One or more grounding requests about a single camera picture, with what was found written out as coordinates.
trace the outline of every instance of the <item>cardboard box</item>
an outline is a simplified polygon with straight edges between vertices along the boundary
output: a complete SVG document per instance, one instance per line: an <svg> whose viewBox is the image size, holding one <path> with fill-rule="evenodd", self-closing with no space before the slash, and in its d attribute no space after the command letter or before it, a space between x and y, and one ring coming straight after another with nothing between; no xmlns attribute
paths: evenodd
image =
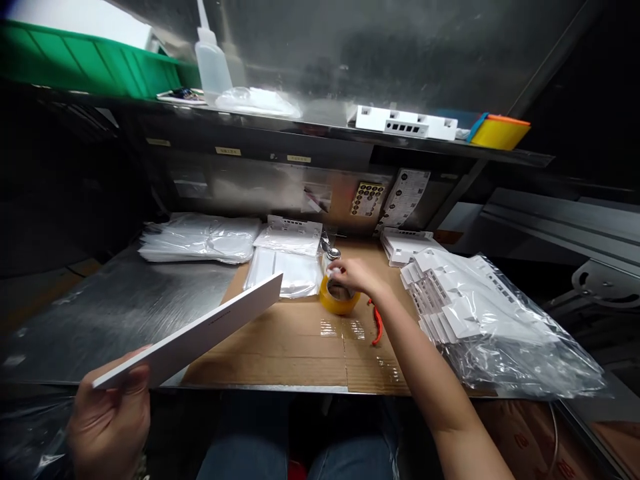
<svg viewBox="0 0 640 480"><path fill-rule="evenodd" d="M606 421L591 424L594 432L629 478L640 479L640 423Z"/></svg>
<svg viewBox="0 0 640 480"><path fill-rule="evenodd" d="M362 258L380 275L416 318L400 270L388 265L377 241L336 243L343 258ZM242 292L249 266L240 266L223 302ZM188 368L186 385L305 385L342 387L344 391L409 395L389 339L377 346L373 307L362 295L353 312L333 315L317 297L281 300Z"/></svg>
<svg viewBox="0 0 640 480"><path fill-rule="evenodd" d="M549 405L524 400L488 400L475 405L485 428L516 480L599 480L589 452L558 421L558 456L551 476L555 436Z"/></svg>

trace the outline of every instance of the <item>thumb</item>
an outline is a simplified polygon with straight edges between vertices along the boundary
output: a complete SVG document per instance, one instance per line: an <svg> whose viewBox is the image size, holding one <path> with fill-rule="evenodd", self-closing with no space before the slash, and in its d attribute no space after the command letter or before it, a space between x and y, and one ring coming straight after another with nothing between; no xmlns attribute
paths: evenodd
<svg viewBox="0 0 640 480"><path fill-rule="evenodd" d="M129 372L127 380L123 386L121 404L128 401L137 401L147 392L149 387L149 366L140 365Z"/></svg>
<svg viewBox="0 0 640 480"><path fill-rule="evenodd" d="M129 372L122 389L116 422L136 425L149 409L149 366L140 365Z"/></svg>

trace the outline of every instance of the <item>hand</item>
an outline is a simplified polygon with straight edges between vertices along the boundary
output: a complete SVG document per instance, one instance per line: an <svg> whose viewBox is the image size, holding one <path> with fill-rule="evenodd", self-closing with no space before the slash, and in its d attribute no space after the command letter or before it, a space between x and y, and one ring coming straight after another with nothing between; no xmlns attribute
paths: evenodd
<svg viewBox="0 0 640 480"><path fill-rule="evenodd" d="M329 269L338 268L331 278L342 285L366 293L372 297L386 290L388 286L361 259L338 259L329 265Z"/></svg>
<svg viewBox="0 0 640 480"><path fill-rule="evenodd" d="M94 390L92 383L148 347L89 372L80 382L67 426L78 480L133 478L149 433L149 367L131 370L120 389Z"/></svg>

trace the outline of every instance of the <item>jeans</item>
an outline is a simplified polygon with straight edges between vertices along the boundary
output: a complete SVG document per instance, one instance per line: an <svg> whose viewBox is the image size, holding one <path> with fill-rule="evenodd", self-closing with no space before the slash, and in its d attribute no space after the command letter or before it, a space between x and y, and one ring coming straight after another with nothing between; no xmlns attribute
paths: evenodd
<svg viewBox="0 0 640 480"><path fill-rule="evenodd" d="M289 404L295 394L223 393L220 424L197 480L287 480ZM337 432L316 457L308 480L394 480L397 425L391 401L380 397L371 428Z"/></svg>

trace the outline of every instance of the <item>stainless steel table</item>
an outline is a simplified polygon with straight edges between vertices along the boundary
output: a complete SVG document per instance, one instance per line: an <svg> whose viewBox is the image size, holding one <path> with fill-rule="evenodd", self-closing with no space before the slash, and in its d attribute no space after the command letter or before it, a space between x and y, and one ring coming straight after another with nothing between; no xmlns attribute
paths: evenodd
<svg viewBox="0 0 640 480"><path fill-rule="evenodd" d="M218 262L148 263L132 245L6 340L2 378L79 383L88 371L216 308L236 269ZM180 380L178 374L165 385Z"/></svg>

